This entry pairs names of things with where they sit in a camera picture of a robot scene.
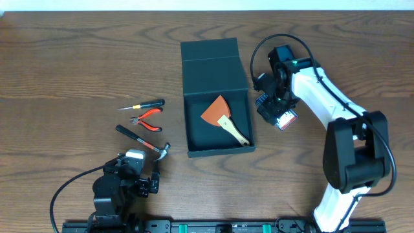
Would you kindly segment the blue precision screwdriver set case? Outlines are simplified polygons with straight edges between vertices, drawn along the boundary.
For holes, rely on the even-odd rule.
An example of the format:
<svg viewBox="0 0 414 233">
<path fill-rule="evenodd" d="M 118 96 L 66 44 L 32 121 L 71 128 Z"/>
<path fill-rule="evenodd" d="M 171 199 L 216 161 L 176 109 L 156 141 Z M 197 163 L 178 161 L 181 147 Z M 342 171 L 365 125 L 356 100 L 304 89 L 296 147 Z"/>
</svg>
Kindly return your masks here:
<svg viewBox="0 0 414 233">
<path fill-rule="evenodd" d="M 270 125 L 277 127 L 283 131 L 287 128 L 295 119 L 297 114 L 292 109 L 281 110 L 281 113 L 271 114 L 269 110 L 266 110 L 265 104 L 270 103 L 270 98 L 266 93 L 263 93 L 256 101 L 257 112 L 263 117 L 263 119 Z"/>
</svg>

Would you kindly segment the dark green gift box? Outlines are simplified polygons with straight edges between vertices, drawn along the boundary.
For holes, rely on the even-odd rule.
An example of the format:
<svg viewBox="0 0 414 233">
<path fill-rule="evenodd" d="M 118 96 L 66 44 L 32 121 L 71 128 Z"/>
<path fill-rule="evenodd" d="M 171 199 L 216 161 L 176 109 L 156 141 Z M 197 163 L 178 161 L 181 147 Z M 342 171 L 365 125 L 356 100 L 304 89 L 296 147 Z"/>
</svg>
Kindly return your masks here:
<svg viewBox="0 0 414 233">
<path fill-rule="evenodd" d="M 248 99 L 249 85 L 237 39 L 185 41 L 180 48 L 188 157 L 253 152 L 256 145 Z M 201 118 L 218 96 L 226 100 L 230 119 L 249 141 L 249 146 L 242 146 L 222 127 L 213 126 Z"/>
</svg>

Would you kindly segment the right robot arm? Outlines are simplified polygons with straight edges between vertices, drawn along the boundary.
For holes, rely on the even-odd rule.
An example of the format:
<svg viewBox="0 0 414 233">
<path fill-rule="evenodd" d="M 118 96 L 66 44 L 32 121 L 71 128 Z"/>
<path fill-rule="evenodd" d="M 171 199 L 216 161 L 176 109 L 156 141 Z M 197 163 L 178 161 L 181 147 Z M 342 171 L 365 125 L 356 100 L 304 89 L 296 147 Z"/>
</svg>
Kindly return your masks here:
<svg viewBox="0 0 414 233">
<path fill-rule="evenodd" d="M 346 97 L 312 59 L 296 58 L 290 45 L 268 53 L 272 69 L 253 78 L 257 112 L 280 130 L 296 119 L 304 102 L 326 129 L 323 172 L 328 185 L 310 221 L 295 223 L 300 232 L 352 232 L 350 216 L 359 200 L 390 175 L 396 179 L 388 126 L 379 111 L 367 112 Z"/>
</svg>

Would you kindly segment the orange scraper with wooden handle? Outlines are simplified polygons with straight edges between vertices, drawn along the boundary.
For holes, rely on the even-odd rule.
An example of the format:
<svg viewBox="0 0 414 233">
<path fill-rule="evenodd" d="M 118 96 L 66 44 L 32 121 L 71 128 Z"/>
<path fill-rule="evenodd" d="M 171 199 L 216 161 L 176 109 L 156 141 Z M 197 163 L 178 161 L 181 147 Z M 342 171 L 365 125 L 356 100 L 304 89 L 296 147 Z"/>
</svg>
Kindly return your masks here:
<svg viewBox="0 0 414 233">
<path fill-rule="evenodd" d="M 249 146 L 250 141 L 239 132 L 230 117 L 230 108 L 221 95 L 219 95 L 201 115 L 201 118 L 205 122 L 213 126 L 221 127 L 229 132 L 240 145 Z"/>
</svg>

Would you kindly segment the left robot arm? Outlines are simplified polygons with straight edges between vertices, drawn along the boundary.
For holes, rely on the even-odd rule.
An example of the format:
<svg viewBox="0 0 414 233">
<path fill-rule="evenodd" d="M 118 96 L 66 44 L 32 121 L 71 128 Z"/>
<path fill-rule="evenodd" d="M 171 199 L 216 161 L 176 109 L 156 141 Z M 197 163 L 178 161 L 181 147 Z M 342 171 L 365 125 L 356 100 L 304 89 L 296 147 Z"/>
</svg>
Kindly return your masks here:
<svg viewBox="0 0 414 233">
<path fill-rule="evenodd" d="M 93 184 L 95 212 L 86 232 L 145 232 L 144 223 L 130 211 L 138 197 L 147 198 L 159 190 L 158 160 L 153 162 L 150 178 L 141 178 L 144 160 L 119 154 L 105 163 L 103 176 Z"/>
</svg>

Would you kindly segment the small black handled claw hammer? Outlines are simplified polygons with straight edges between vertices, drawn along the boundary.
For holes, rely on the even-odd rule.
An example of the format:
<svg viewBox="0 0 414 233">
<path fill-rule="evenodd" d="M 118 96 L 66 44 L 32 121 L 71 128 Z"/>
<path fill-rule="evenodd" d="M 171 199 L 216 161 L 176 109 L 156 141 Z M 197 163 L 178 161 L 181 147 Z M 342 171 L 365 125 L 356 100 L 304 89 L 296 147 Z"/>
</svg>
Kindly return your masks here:
<svg viewBox="0 0 414 233">
<path fill-rule="evenodd" d="M 132 131 L 130 131 L 129 129 L 125 128 L 122 125 L 117 125 L 115 127 L 115 129 L 118 132 L 122 133 L 123 135 L 125 135 L 125 136 L 127 136 L 127 137 L 129 137 L 129 138 L 131 138 L 131 139 L 133 139 L 133 140 L 135 140 L 135 141 L 143 144 L 144 146 L 148 147 L 149 149 L 157 152 L 159 154 L 159 157 L 158 157 L 158 159 L 156 159 L 156 161 L 161 161 L 168 154 L 168 150 L 171 147 L 171 144 L 167 142 L 164 145 L 163 148 L 158 148 L 158 147 L 152 145 L 151 143 L 149 143 L 148 141 L 142 139 L 136 133 L 133 133 Z"/>
</svg>

